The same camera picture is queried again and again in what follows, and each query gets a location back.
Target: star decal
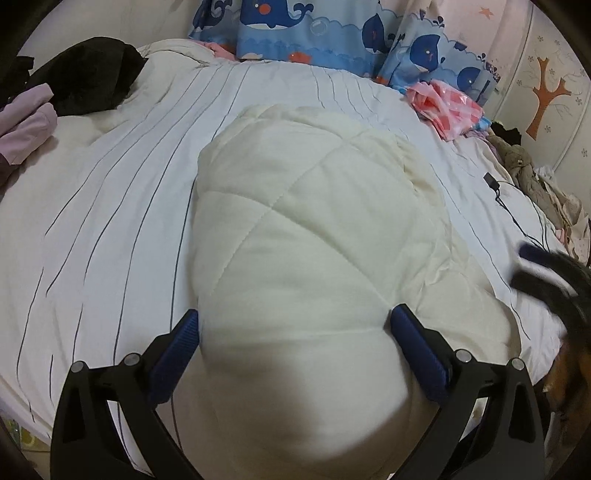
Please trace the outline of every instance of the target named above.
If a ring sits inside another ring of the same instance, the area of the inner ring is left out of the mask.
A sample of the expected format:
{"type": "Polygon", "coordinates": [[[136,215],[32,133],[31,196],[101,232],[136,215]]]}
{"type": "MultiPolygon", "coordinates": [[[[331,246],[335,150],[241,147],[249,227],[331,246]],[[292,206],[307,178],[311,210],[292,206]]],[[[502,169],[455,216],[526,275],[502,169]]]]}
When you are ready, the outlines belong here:
{"type": "Polygon", "coordinates": [[[480,11],[478,13],[481,15],[484,15],[486,18],[488,18],[488,20],[490,20],[491,17],[494,16],[494,13],[491,12],[491,10],[489,8],[484,8],[484,7],[481,7],[480,11]]]}

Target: metal screw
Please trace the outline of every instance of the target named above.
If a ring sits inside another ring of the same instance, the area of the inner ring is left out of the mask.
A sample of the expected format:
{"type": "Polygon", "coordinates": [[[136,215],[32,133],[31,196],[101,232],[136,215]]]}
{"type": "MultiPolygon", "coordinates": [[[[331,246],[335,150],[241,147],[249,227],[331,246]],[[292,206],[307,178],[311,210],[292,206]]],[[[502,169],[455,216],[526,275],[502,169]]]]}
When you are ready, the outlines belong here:
{"type": "Polygon", "coordinates": [[[456,352],[456,358],[466,364],[472,360],[472,354],[468,350],[460,349],[456,352]]]}
{"type": "Polygon", "coordinates": [[[139,355],[137,353],[130,353],[129,355],[125,355],[123,363],[128,367],[137,365],[139,363],[139,355]]]}
{"type": "Polygon", "coordinates": [[[525,368],[525,364],[521,358],[514,358],[511,360],[511,365],[515,370],[523,370],[525,368]]]}
{"type": "Polygon", "coordinates": [[[70,367],[70,370],[72,370],[72,372],[76,374],[76,373],[80,372],[83,368],[84,368],[84,362],[81,360],[78,360],[77,362],[74,362],[72,364],[72,366],[70,367]]]}

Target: blue curtain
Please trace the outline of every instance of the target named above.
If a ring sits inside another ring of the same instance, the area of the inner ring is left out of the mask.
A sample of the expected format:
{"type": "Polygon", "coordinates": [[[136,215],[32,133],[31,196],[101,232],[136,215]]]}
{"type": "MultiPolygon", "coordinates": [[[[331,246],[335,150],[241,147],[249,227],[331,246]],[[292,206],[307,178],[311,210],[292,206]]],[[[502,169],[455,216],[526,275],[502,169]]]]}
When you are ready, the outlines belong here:
{"type": "Polygon", "coordinates": [[[438,79],[483,105],[499,80],[496,69],[444,31],[441,17],[399,15],[379,0],[203,0],[190,37],[242,59],[348,70],[399,90],[438,79]]]}

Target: black cable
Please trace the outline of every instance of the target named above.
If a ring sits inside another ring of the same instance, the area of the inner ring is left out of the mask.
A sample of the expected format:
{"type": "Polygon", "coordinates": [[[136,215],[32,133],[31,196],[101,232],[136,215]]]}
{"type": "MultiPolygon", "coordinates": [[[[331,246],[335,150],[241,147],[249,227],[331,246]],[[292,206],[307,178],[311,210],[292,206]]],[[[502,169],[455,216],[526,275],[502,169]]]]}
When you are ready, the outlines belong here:
{"type": "Polygon", "coordinates": [[[503,200],[501,200],[500,197],[501,193],[497,192],[496,193],[496,198],[495,201],[501,205],[501,207],[511,216],[511,219],[513,220],[513,223],[517,225],[517,228],[519,229],[519,231],[523,234],[524,237],[528,238],[529,240],[533,241],[533,243],[536,244],[536,246],[540,247],[542,250],[546,250],[546,248],[544,247],[544,245],[542,243],[540,243],[540,241],[531,236],[528,235],[527,233],[525,233],[525,231],[522,229],[521,225],[519,224],[519,222],[517,222],[517,220],[515,220],[515,217],[513,216],[513,214],[511,213],[511,211],[507,208],[507,205],[505,205],[505,202],[503,202],[503,200]]]}
{"type": "Polygon", "coordinates": [[[540,216],[540,212],[538,211],[538,209],[535,207],[534,201],[531,198],[529,198],[525,193],[523,193],[521,191],[521,189],[519,189],[518,187],[516,187],[512,183],[509,183],[508,181],[504,181],[504,180],[498,180],[498,183],[506,183],[507,185],[513,187],[515,190],[517,190],[519,193],[521,193],[523,196],[525,196],[525,198],[527,198],[530,201],[531,206],[534,208],[534,210],[538,216],[538,220],[540,221],[540,227],[542,229],[542,244],[544,244],[544,239],[546,240],[546,248],[544,248],[544,250],[549,252],[550,251],[550,244],[548,243],[548,227],[542,221],[542,217],[540,216]]]}

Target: bedding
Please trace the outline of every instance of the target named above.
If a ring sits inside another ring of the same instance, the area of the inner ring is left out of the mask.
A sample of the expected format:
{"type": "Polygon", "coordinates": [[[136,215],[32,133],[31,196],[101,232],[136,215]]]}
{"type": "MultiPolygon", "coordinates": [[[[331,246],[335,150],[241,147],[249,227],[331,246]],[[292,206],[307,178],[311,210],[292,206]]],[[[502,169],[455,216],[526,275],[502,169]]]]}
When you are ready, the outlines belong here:
{"type": "Polygon", "coordinates": [[[517,323],[405,139],[317,108],[247,109],[199,156],[202,353],[240,478],[386,478],[434,407],[385,319],[406,303],[505,364],[517,323]]]}
{"type": "MultiPolygon", "coordinates": [[[[550,369],[562,327],[507,285],[523,238],[482,180],[487,171],[502,178],[482,140],[441,142],[398,92],[341,70],[235,63],[190,40],[141,53],[149,61],[130,97],[114,111],[60,118],[54,141],[33,154],[0,201],[0,403],[26,428],[50,437],[74,359],[91,367],[119,362],[197,306],[190,281],[197,158],[256,104],[321,107],[415,145],[433,169],[451,225],[508,321],[516,320],[532,380],[550,369]]],[[[543,235],[547,221],[528,199],[507,185],[501,195],[527,232],[543,235]]],[[[547,240],[561,248],[552,235],[547,240]]],[[[236,468],[207,369],[199,351],[159,413],[205,478],[231,478],[236,468]]],[[[131,457],[145,468],[124,419],[113,413],[131,457]]],[[[330,451],[319,455],[318,462],[322,455],[334,460],[330,451]]]]}

